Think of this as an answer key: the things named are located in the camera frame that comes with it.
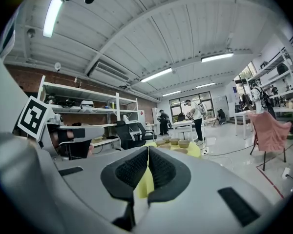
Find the pink chair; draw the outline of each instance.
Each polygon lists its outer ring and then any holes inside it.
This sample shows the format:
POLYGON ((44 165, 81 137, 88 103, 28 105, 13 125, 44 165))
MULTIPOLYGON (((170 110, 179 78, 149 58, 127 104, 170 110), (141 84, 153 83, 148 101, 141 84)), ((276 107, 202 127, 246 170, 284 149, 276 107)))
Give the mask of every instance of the pink chair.
POLYGON ((250 155, 256 145, 258 145, 258 150, 265 152, 263 171, 265 170, 266 152, 283 150, 284 162, 286 162, 285 145, 292 124, 290 122, 280 123, 268 112, 248 114, 248 116, 254 125, 255 133, 254 146, 250 155))

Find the ceiling light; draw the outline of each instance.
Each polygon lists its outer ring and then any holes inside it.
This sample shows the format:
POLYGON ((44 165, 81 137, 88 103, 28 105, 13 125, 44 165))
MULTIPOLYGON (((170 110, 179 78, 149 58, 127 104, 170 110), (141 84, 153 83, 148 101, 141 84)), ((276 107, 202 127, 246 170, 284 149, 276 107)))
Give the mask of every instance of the ceiling light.
POLYGON ((168 68, 168 69, 166 69, 166 70, 164 70, 164 71, 161 71, 161 72, 159 72, 159 73, 157 73, 157 74, 154 74, 154 75, 152 75, 152 76, 150 76, 150 77, 148 77, 148 78, 145 78, 145 79, 141 80, 141 82, 147 82, 147 81, 149 81, 149 80, 152 80, 152 79, 154 79, 154 78, 157 78, 158 76, 162 76, 162 75, 164 75, 164 74, 167 74, 167 73, 169 73, 169 72, 171 72, 171 71, 172 71, 172 69, 171 69, 171 68, 168 68))
POLYGON ((209 84, 200 85, 200 86, 197 86, 196 88, 203 88, 203 87, 212 86, 212 85, 215 85, 215 82, 212 82, 212 83, 209 83, 209 84))
POLYGON ((177 93, 180 93, 181 91, 179 90, 179 91, 176 91, 176 92, 172 92, 172 93, 169 93, 169 94, 165 94, 165 95, 163 95, 163 97, 165 97, 165 96, 170 96, 170 95, 174 95, 174 94, 177 94, 177 93))
POLYGON ((227 54, 215 55, 215 56, 211 56, 211 57, 203 57, 201 59, 201 62, 207 62, 207 61, 211 61, 211 60, 218 60, 218 59, 222 59, 222 58, 232 57, 233 55, 234 55, 234 53, 227 53, 227 54))
POLYGON ((61 0, 51 0, 47 15, 45 17, 43 33, 44 37, 51 37, 53 33, 53 28, 55 21, 57 19, 60 7, 62 5, 61 0))

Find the metal shelving unit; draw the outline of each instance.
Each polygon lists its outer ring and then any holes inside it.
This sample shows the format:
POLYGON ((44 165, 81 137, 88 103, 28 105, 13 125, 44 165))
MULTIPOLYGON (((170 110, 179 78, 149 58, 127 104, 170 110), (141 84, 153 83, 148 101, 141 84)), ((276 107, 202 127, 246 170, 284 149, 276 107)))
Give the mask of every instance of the metal shelving unit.
MULTIPOLYGON (((250 81, 256 81, 259 80, 263 75, 267 74, 268 72, 270 72, 271 70, 275 69, 276 67, 278 67, 278 65, 282 64, 282 63, 287 63, 287 66, 289 67, 288 71, 284 72, 283 74, 269 80, 268 82, 266 82, 265 84, 261 85, 261 88, 265 88, 273 83, 275 83, 278 80, 283 79, 286 76, 291 76, 291 80, 293 83, 293 74, 291 71, 291 65, 292 63, 289 61, 291 60, 290 58, 286 58, 285 57, 285 53, 286 50, 282 49, 280 50, 280 52, 261 70, 259 71, 257 74, 255 74, 254 76, 252 76, 250 79, 247 79, 247 83, 248 86, 250 87, 250 81)), ((280 97, 280 96, 284 96, 287 94, 293 93, 293 89, 280 93, 278 95, 274 95, 274 96, 270 96, 270 99, 276 98, 276 97, 280 97)), ((293 109, 289 109, 286 107, 274 107, 273 110, 275 112, 293 112, 293 109)))
MULTIPOLYGON (((111 114, 115 114, 117 120, 121 120, 121 115, 123 114, 134 114, 138 115, 138 99, 126 99, 119 97, 119 93, 115 93, 115 95, 108 95, 104 93, 99 93, 87 89, 70 87, 66 85, 60 85, 55 83, 46 82, 45 76, 42 77, 39 91, 38 91, 38 99, 41 101, 45 100, 47 94, 55 94, 56 96, 63 97, 63 98, 71 98, 71 99, 80 99, 80 100, 91 100, 91 101, 98 101, 106 103, 106 106, 109 108, 93 108, 93 107, 83 107, 80 106, 73 106, 73 107, 62 107, 60 105, 50 105, 52 110, 55 113, 59 114, 104 114, 107 115, 107 124, 96 125, 100 127, 108 127, 108 132, 111 135, 110 127, 116 126, 116 123, 111 122, 111 114), (114 103, 115 109, 112 109, 111 104, 114 103), (120 105, 128 105, 135 103, 134 110, 128 109, 120 109, 120 105)), ((93 144, 93 146, 104 145, 108 143, 113 143, 120 139, 108 139, 101 141, 99 143, 93 144)))

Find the ceiling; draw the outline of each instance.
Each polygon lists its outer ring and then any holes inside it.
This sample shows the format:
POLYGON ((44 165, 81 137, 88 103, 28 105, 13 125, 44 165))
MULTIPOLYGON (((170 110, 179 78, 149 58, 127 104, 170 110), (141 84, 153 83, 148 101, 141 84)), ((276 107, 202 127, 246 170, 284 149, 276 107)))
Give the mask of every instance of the ceiling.
POLYGON ((103 60, 128 76, 132 89, 153 98, 227 84, 260 53, 282 17, 272 0, 72 0, 63 3, 53 36, 46 38, 49 4, 22 4, 5 63, 54 70, 60 62, 60 73, 95 81, 93 66, 103 60), (30 28, 36 31, 31 39, 30 28), (233 57, 200 62, 228 48, 233 57), (140 82, 169 67, 172 73, 140 82))

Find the red brick wall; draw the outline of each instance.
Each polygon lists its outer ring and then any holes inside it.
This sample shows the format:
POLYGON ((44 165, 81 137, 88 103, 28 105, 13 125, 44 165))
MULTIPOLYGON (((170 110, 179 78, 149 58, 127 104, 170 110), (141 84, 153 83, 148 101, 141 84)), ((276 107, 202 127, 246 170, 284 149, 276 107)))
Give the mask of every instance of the red brick wall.
MULTIPOLYGON (((14 80, 18 83, 19 86, 22 86, 24 88, 25 92, 38 92, 40 81, 43 75, 45 75, 45 81, 57 83, 61 85, 71 86, 71 87, 78 87, 79 83, 75 83, 74 79, 75 77, 67 76, 55 72, 50 72, 46 70, 41 69, 34 69, 34 68, 27 68, 27 67, 20 67, 20 66, 12 66, 12 65, 6 65, 8 71, 10 72, 11 76, 14 78, 14 80)), ((153 123, 153 116, 152 116, 152 108, 156 107, 156 103, 136 97, 131 94, 127 94, 124 92, 121 92, 116 89, 112 89, 100 84, 93 83, 91 81, 82 80, 82 88, 115 95, 115 93, 119 93, 120 97, 127 98, 127 99, 136 99, 138 98, 138 107, 140 110, 145 111, 145 117, 146 121, 153 123)), ((102 105, 99 105, 99 103, 95 103, 95 106, 97 107, 103 107, 102 105)), ((63 119, 65 124, 71 125, 75 122, 80 123, 87 123, 90 125, 95 124, 107 124, 107 117, 106 115, 79 115, 79 114, 63 114, 63 119)), ((111 116, 112 122, 116 121, 116 117, 111 116)))

